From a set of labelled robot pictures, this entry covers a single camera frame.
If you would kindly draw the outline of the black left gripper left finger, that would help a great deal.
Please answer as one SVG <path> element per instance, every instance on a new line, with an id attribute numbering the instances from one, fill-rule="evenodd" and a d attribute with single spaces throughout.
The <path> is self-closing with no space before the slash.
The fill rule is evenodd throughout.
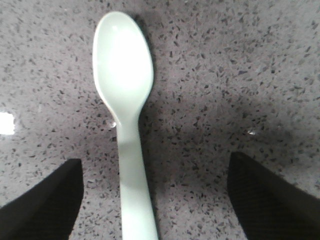
<path id="1" fill-rule="evenodd" d="M 83 168 L 69 159 L 0 209 L 2 240 L 67 240 L 83 199 Z"/>

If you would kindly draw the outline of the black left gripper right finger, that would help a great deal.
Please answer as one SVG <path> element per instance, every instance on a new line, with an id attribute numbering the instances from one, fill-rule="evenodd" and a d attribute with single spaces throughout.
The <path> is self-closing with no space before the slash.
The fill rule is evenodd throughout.
<path id="1" fill-rule="evenodd" d="M 232 152 L 227 191 L 249 240 L 318 240 L 320 200 L 242 152 Z"/>

